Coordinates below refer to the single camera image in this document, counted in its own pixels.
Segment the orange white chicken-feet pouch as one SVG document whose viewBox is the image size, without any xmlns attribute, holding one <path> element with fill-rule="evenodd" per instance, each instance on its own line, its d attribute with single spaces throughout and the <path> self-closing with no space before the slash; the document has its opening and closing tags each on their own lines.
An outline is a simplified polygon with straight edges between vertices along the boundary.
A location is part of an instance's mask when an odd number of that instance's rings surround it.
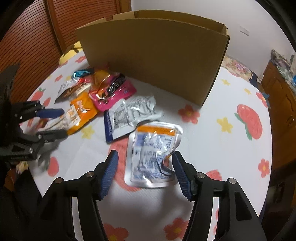
<svg viewBox="0 0 296 241">
<path fill-rule="evenodd" d="M 92 99 L 85 91 L 70 102 L 70 108 L 60 117 L 50 119 L 39 131 L 52 131 L 64 129 L 67 135 L 80 130 L 98 114 Z"/>
</svg>

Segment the silver red-top snack pouch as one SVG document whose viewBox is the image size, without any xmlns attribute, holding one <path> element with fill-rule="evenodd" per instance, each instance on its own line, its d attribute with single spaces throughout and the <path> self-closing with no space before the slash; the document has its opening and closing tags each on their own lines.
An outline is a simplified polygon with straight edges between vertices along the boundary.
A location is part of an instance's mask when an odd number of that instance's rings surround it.
<svg viewBox="0 0 296 241">
<path fill-rule="evenodd" d="M 55 103 L 61 102 L 64 98 L 69 97 L 73 94 L 78 88 L 82 87 L 85 84 L 91 84 L 92 78 L 86 77 L 74 77 L 71 80 L 63 83 L 58 91 L 57 98 Z"/>
</svg>

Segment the silver orange-strip foil pouch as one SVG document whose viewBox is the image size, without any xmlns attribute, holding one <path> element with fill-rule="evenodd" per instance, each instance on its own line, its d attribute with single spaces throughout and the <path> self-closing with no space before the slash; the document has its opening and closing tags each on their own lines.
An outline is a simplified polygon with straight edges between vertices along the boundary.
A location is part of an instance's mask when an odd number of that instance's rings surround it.
<svg viewBox="0 0 296 241">
<path fill-rule="evenodd" d="M 180 125 L 152 121 L 129 135 L 125 183 L 137 188 L 164 188 L 177 184 L 172 153 L 182 140 Z"/>
</svg>

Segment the teal candy wrapper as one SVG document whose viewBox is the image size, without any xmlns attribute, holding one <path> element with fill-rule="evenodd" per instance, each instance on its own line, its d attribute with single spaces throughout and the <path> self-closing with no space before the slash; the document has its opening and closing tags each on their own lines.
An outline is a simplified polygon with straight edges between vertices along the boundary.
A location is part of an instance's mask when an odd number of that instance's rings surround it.
<svg viewBox="0 0 296 241">
<path fill-rule="evenodd" d="M 87 68 L 87 69 L 81 69 L 81 70 L 77 70 L 75 71 L 71 78 L 75 78 L 75 77 L 78 77 L 78 78 L 82 78 L 82 77 L 85 77 L 85 76 L 88 76 L 88 75 L 92 75 L 94 73 L 94 68 Z"/>
</svg>

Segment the yellow pikachu plush toy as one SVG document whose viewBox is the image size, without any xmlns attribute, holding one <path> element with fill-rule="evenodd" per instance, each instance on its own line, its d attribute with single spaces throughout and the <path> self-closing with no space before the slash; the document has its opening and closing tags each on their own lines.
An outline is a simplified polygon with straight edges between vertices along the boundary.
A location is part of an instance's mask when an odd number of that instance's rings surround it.
<svg viewBox="0 0 296 241">
<path fill-rule="evenodd" d="M 68 60 L 75 56 L 77 53 L 81 52 L 82 46 L 81 43 L 78 41 L 73 45 L 70 45 L 66 50 L 65 53 L 62 54 L 62 56 L 59 59 L 59 67 L 62 67 L 63 65 L 67 64 Z"/>
</svg>

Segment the silver blue-edge foil pouch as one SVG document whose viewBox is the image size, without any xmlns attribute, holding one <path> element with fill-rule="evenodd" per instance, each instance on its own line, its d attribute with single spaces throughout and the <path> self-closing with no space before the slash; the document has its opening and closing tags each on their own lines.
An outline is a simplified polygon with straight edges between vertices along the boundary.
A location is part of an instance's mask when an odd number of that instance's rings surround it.
<svg viewBox="0 0 296 241">
<path fill-rule="evenodd" d="M 163 112 L 156 109 L 153 95 L 136 95 L 120 99 L 104 111 L 105 140 L 107 143 L 133 132 L 140 123 L 161 118 Z"/>
</svg>

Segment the pink chicken snack pouch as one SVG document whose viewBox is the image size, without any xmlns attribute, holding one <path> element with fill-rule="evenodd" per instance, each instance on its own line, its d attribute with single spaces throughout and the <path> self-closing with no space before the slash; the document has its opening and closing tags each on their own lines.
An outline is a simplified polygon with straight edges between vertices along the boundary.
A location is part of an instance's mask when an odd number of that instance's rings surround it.
<svg viewBox="0 0 296 241">
<path fill-rule="evenodd" d="M 131 81 L 119 72 L 97 70 L 93 74 L 93 84 L 89 96 L 99 111 L 113 107 L 120 99 L 128 99 L 137 92 Z"/>
</svg>

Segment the red-brown louvered wardrobe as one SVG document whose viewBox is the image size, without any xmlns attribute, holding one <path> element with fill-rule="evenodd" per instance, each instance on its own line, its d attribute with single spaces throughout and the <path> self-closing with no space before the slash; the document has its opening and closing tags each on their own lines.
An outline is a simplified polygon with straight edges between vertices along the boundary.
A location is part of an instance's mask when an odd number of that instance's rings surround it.
<svg viewBox="0 0 296 241">
<path fill-rule="evenodd" d="M 16 1 L 25 4 L 1 36 L 1 70 L 19 64 L 12 102 L 26 101 L 58 67 L 75 30 L 86 23 L 131 11 L 130 1 Z"/>
</svg>

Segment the wooden sideboard cabinet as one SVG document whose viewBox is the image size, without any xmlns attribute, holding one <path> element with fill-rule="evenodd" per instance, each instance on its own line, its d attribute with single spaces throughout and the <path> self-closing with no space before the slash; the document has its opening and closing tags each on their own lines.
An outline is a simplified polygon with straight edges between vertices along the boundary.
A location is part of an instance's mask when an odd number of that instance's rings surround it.
<svg viewBox="0 0 296 241">
<path fill-rule="evenodd" d="M 276 66 L 269 62 L 261 85 L 269 95 L 269 115 L 273 139 L 272 169 L 295 160 L 295 96 Z"/>
</svg>

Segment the flowered quilt at bed end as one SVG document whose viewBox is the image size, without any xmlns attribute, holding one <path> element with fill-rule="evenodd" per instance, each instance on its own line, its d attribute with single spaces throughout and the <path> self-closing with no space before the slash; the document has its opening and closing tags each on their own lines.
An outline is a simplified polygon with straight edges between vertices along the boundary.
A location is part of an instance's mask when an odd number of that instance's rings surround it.
<svg viewBox="0 0 296 241">
<path fill-rule="evenodd" d="M 232 75 L 241 77 L 246 81 L 257 80 L 257 75 L 243 63 L 228 55 L 224 56 L 221 66 L 227 69 Z"/>
</svg>

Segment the brown cardboard box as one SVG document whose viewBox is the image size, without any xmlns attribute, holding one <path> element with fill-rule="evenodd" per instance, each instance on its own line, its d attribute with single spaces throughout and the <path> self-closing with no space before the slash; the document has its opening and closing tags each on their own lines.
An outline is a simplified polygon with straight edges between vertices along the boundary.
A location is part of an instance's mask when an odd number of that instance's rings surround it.
<svg viewBox="0 0 296 241">
<path fill-rule="evenodd" d="M 198 106 L 210 93 L 230 41 L 220 22 L 152 9 L 93 21 L 76 35 L 91 66 L 107 63 Z"/>
</svg>

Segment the folded fabric pile on sideboard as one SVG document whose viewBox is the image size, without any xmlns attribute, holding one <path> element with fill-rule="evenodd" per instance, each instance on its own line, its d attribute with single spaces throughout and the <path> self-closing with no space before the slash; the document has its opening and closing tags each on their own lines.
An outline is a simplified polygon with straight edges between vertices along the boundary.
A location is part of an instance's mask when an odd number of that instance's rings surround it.
<svg viewBox="0 0 296 241">
<path fill-rule="evenodd" d="M 280 67 L 285 68 L 287 70 L 290 69 L 290 63 L 285 59 L 284 56 L 279 54 L 274 49 L 271 49 L 271 51 L 270 51 L 270 61 L 276 66 L 280 66 Z"/>
</svg>

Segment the white wall switch plate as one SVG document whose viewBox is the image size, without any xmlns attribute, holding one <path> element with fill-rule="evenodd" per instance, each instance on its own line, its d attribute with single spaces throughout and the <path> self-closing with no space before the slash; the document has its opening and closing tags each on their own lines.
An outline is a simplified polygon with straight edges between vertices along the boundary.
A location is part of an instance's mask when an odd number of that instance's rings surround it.
<svg viewBox="0 0 296 241">
<path fill-rule="evenodd" d="M 246 28 L 239 26 L 239 31 L 244 35 L 249 36 L 249 31 Z"/>
</svg>

